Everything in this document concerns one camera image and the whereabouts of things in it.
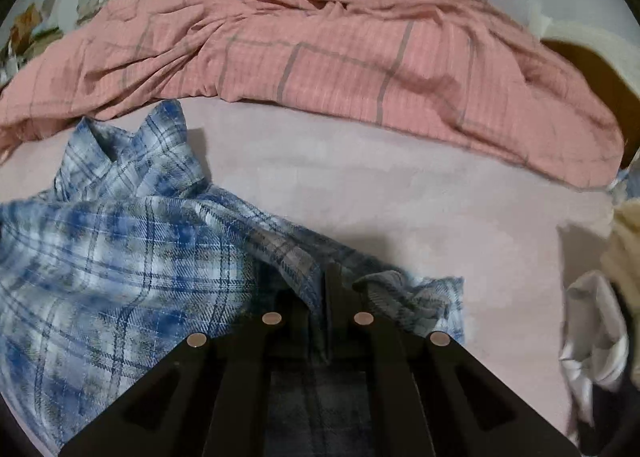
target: white cloth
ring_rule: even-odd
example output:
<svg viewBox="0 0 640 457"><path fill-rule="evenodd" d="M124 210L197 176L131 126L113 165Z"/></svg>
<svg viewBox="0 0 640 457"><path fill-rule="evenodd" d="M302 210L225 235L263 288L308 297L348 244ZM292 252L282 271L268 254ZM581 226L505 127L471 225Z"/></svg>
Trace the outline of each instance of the white cloth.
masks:
<svg viewBox="0 0 640 457"><path fill-rule="evenodd" d="M631 199L615 209L602 270L614 282L633 316L636 347L631 381L640 389L640 199Z"/></svg>
<svg viewBox="0 0 640 457"><path fill-rule="evenodd" d="M566 341L560 361L578 405L593 426L593 385L617 392L629 354L625 319L611 284L600 271L581 276L566 290Z"/></svg>

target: dark fabric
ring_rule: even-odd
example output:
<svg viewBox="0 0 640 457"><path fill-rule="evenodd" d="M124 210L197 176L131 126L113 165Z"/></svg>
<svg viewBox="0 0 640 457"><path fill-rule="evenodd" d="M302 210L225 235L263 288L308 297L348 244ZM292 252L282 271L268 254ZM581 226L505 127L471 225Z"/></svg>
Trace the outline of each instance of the dark fabric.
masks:
<svg viewBox="0 0 640 457"><path fill-rule="evenodd" d="M620 389L613 393L593 387L594 426L578 421L580 451L587 456L632 457L640 455L640 390L631 382L636 336L634 322L615 284L613 289L629 336L629 354Z"/></svg>
<svg viewBox="0 0 640 457"><path fill-rule="evenodd" d="M374 457L364 372L275 371L268 408L264 457Z"/></svg>

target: cream fabric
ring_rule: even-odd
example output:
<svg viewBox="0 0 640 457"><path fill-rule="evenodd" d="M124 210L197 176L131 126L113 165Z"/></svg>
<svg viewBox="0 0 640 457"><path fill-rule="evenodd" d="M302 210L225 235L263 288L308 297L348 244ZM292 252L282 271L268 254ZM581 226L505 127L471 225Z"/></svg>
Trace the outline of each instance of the cream fabric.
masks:
<svg viewBox="0 0 640 457"><path fill-rule="evenodd" d="M602 256L602 268L617 284L633 318L636 332L640 328L640 199L631 199L615 209L611 236ZM640 388L640 336L631 380Z"/></svg>

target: blue plaid shirt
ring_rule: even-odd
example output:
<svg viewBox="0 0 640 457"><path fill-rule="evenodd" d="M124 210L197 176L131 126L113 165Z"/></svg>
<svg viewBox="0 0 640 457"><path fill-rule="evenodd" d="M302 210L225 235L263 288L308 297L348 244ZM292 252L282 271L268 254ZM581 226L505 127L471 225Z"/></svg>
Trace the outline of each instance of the blue plaid shirt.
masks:
<svg viewBox="0 0 640 457"><path fill-rule="evenodd" d="M462 339L462 280L412 278L209 183L177 101L136 133L84 118L53 186L0 204L0 392L56 453L188 334L228 333L281 289L321 328L334 261L398 325Z"/></svg>

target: screw head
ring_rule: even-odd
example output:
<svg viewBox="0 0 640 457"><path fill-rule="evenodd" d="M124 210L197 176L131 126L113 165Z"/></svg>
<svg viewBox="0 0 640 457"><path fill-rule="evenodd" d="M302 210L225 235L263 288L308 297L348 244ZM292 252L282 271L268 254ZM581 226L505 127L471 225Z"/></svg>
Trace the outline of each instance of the screw head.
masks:
<svg viewBox="0 0 640 457"><path fill-rule="evenodd" d="M268 312L262 315L262 323L265 325L277 325L282 321L282 315L277 312Z"/></svg>
<svg viewBox="0 0 640 457"><path fill-rule="evenodd" d="M429 336L431 343L438 347L446 347L451 342L451 338L446 332L435 331Z"/></svg>
<svg viewBox="0 0 640 457"><path fill-rule="evenodd" d="M371 325L373 323L373 315L370 312L356 312L353 315L353 321L358 325Z"/></svg>
<svg viewBox="0 0 640 457"><path fill-rule="evenodd" d="M207 342L207 335L201 332L194 332L189 334L187 338L187 345L190 347L202 347Z"/></svg>

